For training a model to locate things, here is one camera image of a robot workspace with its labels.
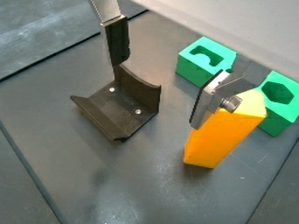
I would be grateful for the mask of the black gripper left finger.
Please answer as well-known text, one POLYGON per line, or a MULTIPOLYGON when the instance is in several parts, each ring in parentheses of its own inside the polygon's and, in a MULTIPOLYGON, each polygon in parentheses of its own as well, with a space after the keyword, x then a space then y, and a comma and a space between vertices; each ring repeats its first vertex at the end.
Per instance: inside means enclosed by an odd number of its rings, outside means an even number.
POLYGON ((126 17, 120 12, 117 0, 88 0, 88 3, 104 28, 110 64, 114 67, 129 57, 126 17))

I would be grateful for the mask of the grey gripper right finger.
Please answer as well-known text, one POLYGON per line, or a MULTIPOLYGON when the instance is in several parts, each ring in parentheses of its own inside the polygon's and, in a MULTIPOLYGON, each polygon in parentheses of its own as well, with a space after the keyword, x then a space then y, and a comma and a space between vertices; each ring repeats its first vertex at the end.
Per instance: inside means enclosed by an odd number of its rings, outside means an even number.
POLYGON ((257 87, 268 74, 269 69, 253 61, 236 62, 232 73, 220 70, 200 88, 190 112, 190 126, 197 130, 217 109, 232 113, 241 103, 237 94, 257 87))

